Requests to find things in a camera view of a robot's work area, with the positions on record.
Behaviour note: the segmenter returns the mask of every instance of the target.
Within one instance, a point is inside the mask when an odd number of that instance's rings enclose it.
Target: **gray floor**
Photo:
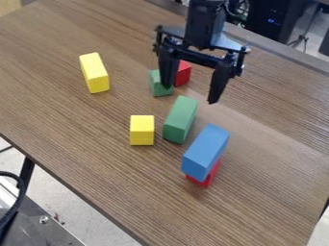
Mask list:
[[[314,12],[315,6],[311,6],[307,12],[298,19],[297,24],[292,32],[291,35],[291,41],[296,40],[299,35],[303,34],[308,23],[310,22],[310,19],[312,17],[312,14]],[[321,45],[321,42],[323,41],[323,37],[325,36],[327,30],[329,27],[329,14],[325,13],[318,13],[316,16],[315,21],[313,22],[310,32],[307,34],[307,37],[309,38],[306,54],[309,54],[313,57],[319,58],[321,60],[329,62],[329,57],[324,56],[318,52],[318,48]],[[304,43],[300,43],[297,47],[297,50],[303,51],[304,49]]]
[[[0,150],[9,144],[0,138]],[[23,155],[11,149],[0,154],[0,170],[18,174]],[[82,201],[40,168],[36,168],[28,196],[90,246],[138,246],[128,234]]]

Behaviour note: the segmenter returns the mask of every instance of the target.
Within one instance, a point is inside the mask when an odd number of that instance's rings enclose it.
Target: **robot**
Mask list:
[[[179,61],[196,63],[213,68],[209,104],[218,102],[231,78],[241,76],[247,47],[229,39],[224,33],[224,23],[229,10],[228,0],[190,0],[186,27],[156,27],[157,37],[154,52],[158,56],[161,83],[170,88],[175,81]],[[199,51],[225,50],[223,58],[210,56]]]

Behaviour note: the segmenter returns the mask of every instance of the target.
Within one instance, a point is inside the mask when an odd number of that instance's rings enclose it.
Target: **blue block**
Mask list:
[[[182,172],[199,182],[205,181],[215,162],[223,154],[229,137],[226,130],[208,124],[183,155]]]

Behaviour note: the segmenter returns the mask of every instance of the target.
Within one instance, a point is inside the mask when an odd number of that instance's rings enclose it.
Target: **toy block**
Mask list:
[[[164,122],[163,138],[183,144],[194,121],[197,107],[197,100],[178,96]]]
[[[130,117],[130,144],[154,144],[154,116],[131,115]]]
[[[173,93],[173,86],[171,86],[170,88],[165,88],[161,84],[159,69],[149,71],[149,85],[150,85],[152,94],[155,97],[167,96],[167,95],[171,95]]]
[[[99,54],[94,52],[82,55],[79,59],[89,92],[97,93],[109,90],[109,75]]]
[[[224,129],[208,124],[183,155],[182,172],[204,182],[215,162],[223,154],[230,135]]]
[[[181,60],[175,78],[175,87],[183,86],[190,80],[191,66],[188,62]]]
[[[208,176],[204,182],[198,182],[195,178],[193,178],[189,175],[186,175],[186,177],[189,181],[196,183],[197,185],[200,185],[201,187],[208,188],[212,184],[215,174],[217,173],[217,170],[219,169],[220,162],[221,162],[221,158],[219,158],[218,161],[215,163],[211,172],[208,174]]]

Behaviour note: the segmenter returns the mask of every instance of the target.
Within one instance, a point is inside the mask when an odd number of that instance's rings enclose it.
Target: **red block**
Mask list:
[[[182,86],[190,80],[191,67],[186,61],[180,61],[175,79],[175,87]]]
[[[199,182],[195,178],[193,178],[193,177],[191,177],[189,175],[187,175],[186,177],[187,177],[187,179],[189,181],[191,181],[193,183],[196,183],[196,184],[198,184],[198,185],[200,185],[202,187],[208,188],[209,185],[212,183],[212,180],[215,177],[215,174],[216,174],[216,172],[217,172],[217,170],[218,170],[218,168],[220,166],[220,162],[221,162],[221,158],[219,158],[218,161],[215,163],[215,165],[213,166],[211,172],[208,174],[208,176],[207,176],[207,178],[206,178],[206,180],[204,182]]]

